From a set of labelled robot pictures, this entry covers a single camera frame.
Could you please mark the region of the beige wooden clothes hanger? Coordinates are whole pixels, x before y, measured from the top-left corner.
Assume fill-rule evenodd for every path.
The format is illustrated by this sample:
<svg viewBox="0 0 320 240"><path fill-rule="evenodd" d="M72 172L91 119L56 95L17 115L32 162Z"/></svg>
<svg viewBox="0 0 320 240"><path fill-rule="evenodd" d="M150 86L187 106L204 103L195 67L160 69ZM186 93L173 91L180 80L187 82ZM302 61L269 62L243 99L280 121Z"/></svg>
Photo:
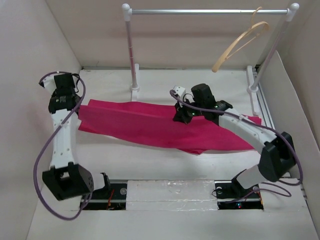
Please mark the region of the beige wooden clothes hanger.
<svg viewBox="0 0 320 240"><path fill-rule="evenodd" d="M270 29L270 25L266 21L259 21L255 22L255 16L258 11L262 10L263 8L260 6L258 7L250 18L250 25L246 31L244 31L241 35L239 35L220 55L218 60L214 63L211 68L213 73L216 73L222 64L226 62L229 58L233 55L238 53L244 47L249 45L253 40L257 39L260 35L264 34Z"/></svg>

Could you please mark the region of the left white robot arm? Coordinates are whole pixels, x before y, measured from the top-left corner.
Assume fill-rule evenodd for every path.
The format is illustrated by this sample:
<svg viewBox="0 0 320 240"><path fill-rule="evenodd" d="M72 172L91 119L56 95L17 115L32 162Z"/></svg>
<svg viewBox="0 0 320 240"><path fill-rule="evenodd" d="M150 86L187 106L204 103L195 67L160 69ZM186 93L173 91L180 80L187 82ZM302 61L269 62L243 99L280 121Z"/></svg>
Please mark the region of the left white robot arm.
<svg viewBox="0 0 320 240"><path fill-rule="evenodd" d="M80 76L65 71L45 75L39 84L51 93L48 104L54 134L52 159L49 170L42 173L42 180L59 201L92 194L107 198L112 193L108 176L94 186L92 174L78 164L76 131L78 112L83 96L78 95Z"/></svg>

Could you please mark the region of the pink trousers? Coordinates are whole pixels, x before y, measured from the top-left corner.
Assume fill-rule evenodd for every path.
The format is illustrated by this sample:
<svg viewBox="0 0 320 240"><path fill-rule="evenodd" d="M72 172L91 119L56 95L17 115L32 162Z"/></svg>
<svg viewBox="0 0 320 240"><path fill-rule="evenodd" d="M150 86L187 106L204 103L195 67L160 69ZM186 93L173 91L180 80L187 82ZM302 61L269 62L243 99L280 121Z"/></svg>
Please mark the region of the pink trousers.
<svg viewBox="0 0 320 240"><path fill-rule="evenodd" d="M205 151L246 151L253 147L231 131L202 116L191 123L176 122L173 105L137 101L110 102L91 99L81 105L80 131L111 136L151 147L178 149L200 155Z"/></svg>

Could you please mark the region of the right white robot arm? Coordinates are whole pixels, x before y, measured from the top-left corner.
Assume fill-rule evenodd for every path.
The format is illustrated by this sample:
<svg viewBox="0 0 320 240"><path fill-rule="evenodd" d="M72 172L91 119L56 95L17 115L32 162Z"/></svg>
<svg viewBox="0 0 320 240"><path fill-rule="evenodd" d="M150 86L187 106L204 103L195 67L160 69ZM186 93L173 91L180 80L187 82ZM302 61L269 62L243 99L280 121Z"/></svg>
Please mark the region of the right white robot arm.
<svg viewBox="0 0 320 240"><path fill-rule="evenodd" d="M274 184L292 167L298 164L293 140L286 132L254 123L238 113L233 106L217 101L210 87L201 83L191 88L192 99L183 87L175 86L170 95L177 101L173 120L189 124L194 117L204 117L216 126L226 129L251 145L259 154L259 163L238 173L227 186L216 186L212 191L217 199L231 202L245 199L258 193L259 184Z"/></svg>

